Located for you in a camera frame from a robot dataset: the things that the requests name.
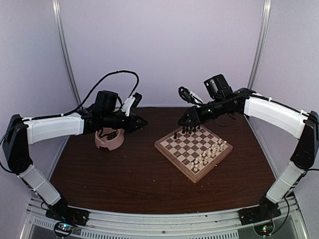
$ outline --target wooden table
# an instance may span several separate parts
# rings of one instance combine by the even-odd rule
[[[257,204],[275,178],[243,116],[237,115],[230,127],[205,124],[234,148],[196,184],[155,149],[155,141],[178,128],[185,110],[134,109],[149,125],[127,133],[113,151],[98,149],[93,134],[70,137],[52,184],[71,206],[121,213],[196,213]],[[222,116],[215,122],[228,125],[232,120]]]

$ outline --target chessboard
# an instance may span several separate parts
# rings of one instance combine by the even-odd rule
[[[201,126],[190,134],[178,128],[156,141],[155,148],[197,183],[232,151],[233,146]]]

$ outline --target white wall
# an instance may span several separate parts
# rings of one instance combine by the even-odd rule
[[[136,71],[140,106],[185,105],[183,85],[205,101],[203,81],[224,74],[246,87],[257,46],[263,0],[62,0],[61,12],[81,99],[106,73]],[[98,89],[123,100],[134,76],[107,79]],[[92,94],[87,105],[95,99]]]
[[[254,90],[305,111],[319,112],[319,2],[273,1],[270,25]],[[298,141],[254,120],[276,170],[282,172]],[[319,168],[317,157],[314,167]],[[312,239],[319,233],[319,174],[310,172],[295,189]]]
[[[0,1],[0,135],[11,115],[40,116],[75,107],[58,41],[51,0]],[[48,176],[63,139],[30,147]],[[0,160],[6,161],[0,149]],[[0,238],[17,238],[30,192],[14,175],[0,170]]]

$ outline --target pink bowl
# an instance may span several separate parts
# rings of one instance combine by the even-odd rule
[[[103,134],[112,133],[116,130],[111,128],[103,128]],[[109,150],[116,149],[124,142],[124,129],[118,129],[115,138],[108,140],[107,137],[100,138],[99,134],[101,131],[95,132],[95,145],[100,148],[108,148]]]

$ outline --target robotic arm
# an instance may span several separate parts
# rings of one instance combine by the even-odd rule
[[[94,133],[104,127],[124,129],[134,132],[148,124],[140,116],[130,112],[136,107],[142,96],[135,93],[115,111],[118,94],[99,91],[89,108],[78,110],[61,117],[21,118],[11,117],[7,135],[3,142],[3,151],[9,169],[34,191],[47,205],[46,216],[68,224],[85,226],[88,211],[68,207],[67,200],[54,188],[44,175],[33,165],[28,146],[36,142],[66,135]]]
[[[179,95],[195,105],[185,112],[178,121],[179,125],[193,128],[215,120],[220,115],[238,113],[262,119],[299,139],[289,164],[262,197],[259,206],[239,211],[243,225],[279,216],[281,212],[278,202],[296,186],[314,164],[319,148],[318,114],[314,111],[297,111],[246,88],[233,92],[223,75],[214,76],[204,84],[213,98],[212,102],[206,104],[195,101],[186,88],[179,89]]]

